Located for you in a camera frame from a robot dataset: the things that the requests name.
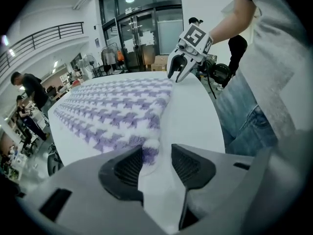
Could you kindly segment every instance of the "jeans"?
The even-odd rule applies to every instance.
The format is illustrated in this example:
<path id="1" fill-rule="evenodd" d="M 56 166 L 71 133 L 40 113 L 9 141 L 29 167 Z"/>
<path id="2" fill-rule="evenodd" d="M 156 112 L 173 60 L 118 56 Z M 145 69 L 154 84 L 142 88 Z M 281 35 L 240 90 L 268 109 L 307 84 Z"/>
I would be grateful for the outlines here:
<path id="1" fill-rule="evenodd" d="M 255 156 L 260 149 L 277 143 L 270 123 L 240 70 L 215 101 L 215 109 L 226 153 Z"/>
<path id="2" fill-rule="evenodd" d="M 34 120 L 31 117 L 24 118 L 23 122 L 30 130 L 32 130 L 33 133 L 35 133 L 43 141 L 47 139 L 45 133 L 42 131 L 42 129 L 38 127 L 38 125 L 34 122 Z"/>
<path id="3" fill-rule="evenodd" d="M 48 110 L 51 108 L 52 105 L 53 105 L 52 100 L 50 98 L 48 98 L 45 105 L 43 107 L 41 107 L 41 109 L 40 109 L 41 112 L 47 117 L 47 119 L 49 119 Z"/>

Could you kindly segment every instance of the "fluorescent light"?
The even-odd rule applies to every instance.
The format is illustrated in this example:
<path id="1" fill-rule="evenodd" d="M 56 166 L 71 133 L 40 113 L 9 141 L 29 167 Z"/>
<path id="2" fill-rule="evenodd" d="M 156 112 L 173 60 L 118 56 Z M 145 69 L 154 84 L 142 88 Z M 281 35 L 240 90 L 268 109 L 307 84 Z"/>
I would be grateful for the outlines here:
<path id="1" fill-rule="evenodd" d="M 10 54 L 11 54 L 12 57 L 15 56 L 15 53 L 14 53 L 14 51 L 13 51 L 12 49 L 9 49 L 9 52 L 10 52 Z"/>
<path id="2" fill-rule="evenodd" d="M 125 0 L 126 3 L 132 3 L 134 2 L 135 0 Z"/>
<path id="3" fill-rule="evenodd" d="M 5 46 L 8 46 L 8 45 L 9 45 L 9 41 L 8 41 L 8 38 L 6 37 L 6 35 L 3 35 L 3 36 L 2 36 L 2 43 L 3 43 Z"/>

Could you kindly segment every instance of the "houndstooth pattern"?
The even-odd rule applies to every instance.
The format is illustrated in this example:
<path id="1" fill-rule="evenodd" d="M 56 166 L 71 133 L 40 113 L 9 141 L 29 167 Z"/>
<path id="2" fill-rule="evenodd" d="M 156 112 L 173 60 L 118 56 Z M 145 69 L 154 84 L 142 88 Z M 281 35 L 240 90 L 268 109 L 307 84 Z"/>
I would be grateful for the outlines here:
<path id="1" fill-rule="evenodd" d="M 99 153 L 142 145 L 143 161 L 158 154 L 160 117 L 169 102 L 169 79 L 125 79 L 82 85 L 55 110 L 57 118 Z"/>

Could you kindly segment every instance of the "black shirt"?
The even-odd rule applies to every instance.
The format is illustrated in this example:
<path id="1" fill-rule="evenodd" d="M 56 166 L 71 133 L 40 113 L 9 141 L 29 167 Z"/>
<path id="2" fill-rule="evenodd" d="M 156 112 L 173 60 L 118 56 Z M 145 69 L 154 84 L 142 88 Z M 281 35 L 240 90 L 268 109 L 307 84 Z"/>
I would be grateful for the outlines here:
<path id="1" fill-rule="evenodd" d="M 40 82 L 41 80 L 32 74 L 25 74 L 22 81 L 28 97 L 30 97 L 32 93 L 35 92 L 33 100 L 39 110 L 45 105 L 49 98 Z"/>

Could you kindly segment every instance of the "towel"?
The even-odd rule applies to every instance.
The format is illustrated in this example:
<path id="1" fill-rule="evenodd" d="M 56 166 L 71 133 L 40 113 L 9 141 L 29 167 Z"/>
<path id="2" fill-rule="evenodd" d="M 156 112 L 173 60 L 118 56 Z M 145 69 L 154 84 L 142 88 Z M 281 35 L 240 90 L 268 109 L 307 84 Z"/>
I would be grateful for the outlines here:
<path id="1" fill-rule="evenodd" d="M 172 86 L 158 78 L 82 85 L 53 113 L 99 154 L 142 145 L 144 164 L 153 165 Z"/>

